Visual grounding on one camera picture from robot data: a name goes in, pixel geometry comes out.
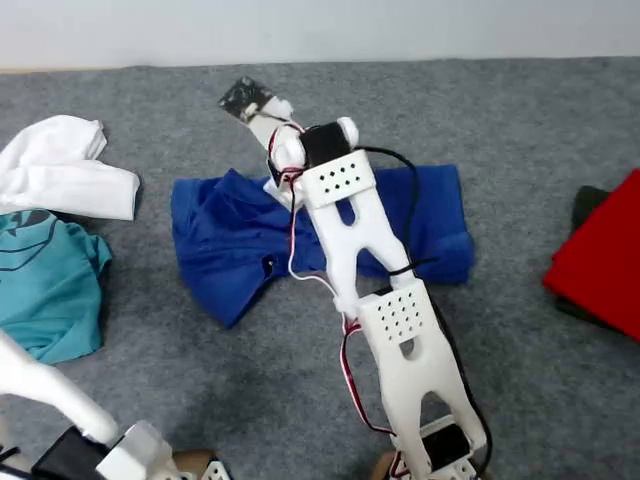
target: blue cloth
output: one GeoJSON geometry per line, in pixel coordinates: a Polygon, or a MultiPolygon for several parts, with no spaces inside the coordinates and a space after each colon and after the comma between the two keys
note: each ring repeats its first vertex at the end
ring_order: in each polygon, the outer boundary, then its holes
{"type": "Polygon", "coordinates": [[[110,259],[102,238],[46,210],[0,216],[0,328],[44,363],[97,350],[110,259]]]}
{"type": "MultiPolygon", "coordinates": [[[[464,222],[458,171],[453,165],[427,166],[418,167],[418,174],[421,194],[410,251],[414,260],[438,260],[419,266],[416,272],[433,283],[464,283],[474,253],[464,222]]],[[[375,175],[391,227],[402,238],[411,203],[411,171],[385,169],[375,175]]],[[[265,182],[229,170],[221,178],[177,180],[173,187],[173,238],[182,278],[196,300],[227,328],[242,317],[270,280],[288,275],[289,212],[262,190],[265,182]]],[[[342,213],[343,218],[348,216],[347,211],[342,213]]],[[[303,209],[296,222],[293,268],[304,272],[325,266],[320,242],[303,209]]],[[[368,251],[358,255],[358,273],[388,277],[368,251]]]]}

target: blue shirt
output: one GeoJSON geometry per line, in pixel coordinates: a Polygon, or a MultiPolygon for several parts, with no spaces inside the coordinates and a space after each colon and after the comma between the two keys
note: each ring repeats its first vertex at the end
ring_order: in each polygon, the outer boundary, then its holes
{"type": "MultiPolygon", "coordinates": [[[[437,261],[419,266],[416,273],[432,283],[464,283],[474,253],[458,171],[453,165],[417,169],[421,193],[410,252],[414,260],[437,257],[437,261]]],[[[391,227],[402,238],[411,204],[411,171],[382,169],[375,175],[391,227]]],[[[225,327],[242,317],[270,280],[288,275],[289,212],[262,190],[266,181],[229,170],[221,178],[177,180],[173,187],[173,238],[182,278],[196,300],[225,327]]],[[[305,272],[325,267],[320,242],[303,209],[296,222],[293,268],[305,272]]],[[[388,276],[366,250],[358,255],[358,272],[388,276]]]]}

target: red cloth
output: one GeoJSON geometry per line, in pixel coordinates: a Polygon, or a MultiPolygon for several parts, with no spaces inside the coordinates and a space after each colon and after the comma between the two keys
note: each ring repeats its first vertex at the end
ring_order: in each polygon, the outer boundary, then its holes
{"type": "Polygon", "coordinates": [[[640,169],[556,252],[543,283],[640,340],[640,169]]]}

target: white wall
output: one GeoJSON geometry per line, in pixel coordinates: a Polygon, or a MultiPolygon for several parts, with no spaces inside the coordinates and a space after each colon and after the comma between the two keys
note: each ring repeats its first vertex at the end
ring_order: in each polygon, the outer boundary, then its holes
{"type": "Polygon", "coordinates": [[[0,0],[0,68],[640,54],[640,0],[0,0]]]}

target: clothing pile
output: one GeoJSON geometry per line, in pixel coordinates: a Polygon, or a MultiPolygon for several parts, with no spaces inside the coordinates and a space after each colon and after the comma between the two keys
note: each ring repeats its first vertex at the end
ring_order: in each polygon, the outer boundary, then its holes
{"type": "Polygon", "coordinates": [[[582,187],[574,233],[553,255],[544,285],[556,308],[640,340],[640,170],[612,193],[582,187]]]}
{"type": "Polygon", "coordinates": [[[44,363],[101,345],[98,277],[111,252],[48,210],[133,220],[140,182],[96,160],[106,144],[100,122],[60,115],[0,152],[0,328],[44,363]]]}

